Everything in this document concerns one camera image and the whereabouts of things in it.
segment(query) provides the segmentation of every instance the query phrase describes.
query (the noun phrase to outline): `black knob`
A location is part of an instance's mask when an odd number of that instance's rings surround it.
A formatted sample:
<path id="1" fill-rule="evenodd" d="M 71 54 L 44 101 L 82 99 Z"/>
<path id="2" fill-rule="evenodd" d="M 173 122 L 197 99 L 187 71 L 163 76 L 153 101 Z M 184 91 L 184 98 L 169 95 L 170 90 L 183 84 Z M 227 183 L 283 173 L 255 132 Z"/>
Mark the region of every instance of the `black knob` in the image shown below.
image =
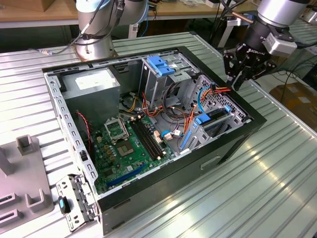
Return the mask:
<path id="1" fill-rule="evenodd" d="M 70 213 L 70 207 L 66 197 L 59 196 L 58 204 L 62 214 Z"/>

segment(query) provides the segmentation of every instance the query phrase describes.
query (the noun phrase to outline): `yellow cable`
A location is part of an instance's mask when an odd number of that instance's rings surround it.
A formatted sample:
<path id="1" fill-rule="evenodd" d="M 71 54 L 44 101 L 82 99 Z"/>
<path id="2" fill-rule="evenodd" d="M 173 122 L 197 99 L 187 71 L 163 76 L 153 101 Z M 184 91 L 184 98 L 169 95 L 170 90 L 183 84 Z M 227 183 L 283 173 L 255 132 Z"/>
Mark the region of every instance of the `yellow cable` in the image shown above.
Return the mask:
<path id="1" fill-rule="evenodd" d="M 132 107 L 129 110 L 127 110 L 128 113 L 130 113 L 130 112 L 132 112 L 134 110 L 136 101 L 137 101 L 137 97 L 134 97 Z"/>

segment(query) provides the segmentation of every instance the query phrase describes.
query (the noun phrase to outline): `green circuit board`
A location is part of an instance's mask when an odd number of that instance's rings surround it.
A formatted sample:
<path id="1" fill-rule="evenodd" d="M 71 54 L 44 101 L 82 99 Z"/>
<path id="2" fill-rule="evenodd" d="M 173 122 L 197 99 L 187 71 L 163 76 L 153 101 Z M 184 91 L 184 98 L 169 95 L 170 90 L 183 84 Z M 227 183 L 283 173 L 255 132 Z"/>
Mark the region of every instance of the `green circuit board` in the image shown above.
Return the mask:
<path id="1" fill-rule="evenodd" d="M 148 117 L 141 119 L 141 122 L 149 130 L 155 130 Z M 101 194 L 124 183 L 127 180 L 135 178 L 136 175 L 143 174 L 174 157 L 172 149 L 165 143 L 156 143 L 166 154 L 160 160 L 153 160 L 140 139 L 137 137 L 128 122 L 124 122 L 129 138 L 118 141 L 115 145 L 111 143 L 108 131 L 105 127 L 95 131 L 92 135 L 95 142 L 95 168 L 98 172 L 98 178 L 95 181 L 97 193 Z M 108 127 L 112 135 L 122 133 L 117 126 Z M 127 174 L 136 173 L 124 181 L 114 185 L 108 184 L 117 178 Z"/>

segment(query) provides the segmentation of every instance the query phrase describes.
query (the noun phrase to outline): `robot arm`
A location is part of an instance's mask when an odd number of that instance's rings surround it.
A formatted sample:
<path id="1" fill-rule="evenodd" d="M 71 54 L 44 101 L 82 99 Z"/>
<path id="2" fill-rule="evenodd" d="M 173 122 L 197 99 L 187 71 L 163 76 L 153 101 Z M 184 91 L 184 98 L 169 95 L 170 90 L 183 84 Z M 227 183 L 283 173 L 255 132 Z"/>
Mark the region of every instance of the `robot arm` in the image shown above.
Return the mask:
<path id="1" fill-rule="evenodd" d="M 309 0 L 262 0 L 258 15 L 235 54 L 224 53 L 228 86 L 239 90 L 245 80 L 257 79 L 276 68 L 271 56 L 288 58 L 297 49 L 289 26 L 301 16 L 308 3 Z"/>
<path id="2" fill-rule="evenodd" d="M 99 4 L 101 6 L 94 17 Z M 149 6 L 147 0 L 77 0 L 76 8 L 79 29 L 84 32 L 75 43 L 77 54 L 83 60 L 96 60 L 115 55 L 111 40 L 113 28 L 142 22 Z"/>

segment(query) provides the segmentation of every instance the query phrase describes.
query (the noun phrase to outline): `open computer tower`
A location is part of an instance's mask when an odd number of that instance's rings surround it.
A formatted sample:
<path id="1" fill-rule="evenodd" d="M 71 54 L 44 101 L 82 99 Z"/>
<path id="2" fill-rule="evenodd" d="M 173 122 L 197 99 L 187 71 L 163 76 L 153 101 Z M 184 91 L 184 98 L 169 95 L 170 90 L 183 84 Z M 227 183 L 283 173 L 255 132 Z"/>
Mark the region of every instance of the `open computer tower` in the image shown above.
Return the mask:
<path id="1" fill-rule="evenodd" d="M 78 173 L 56 186 L 71 231 L 106 234 L 230 156 L 262 117 L 187 48 L 43 69 Z"/>

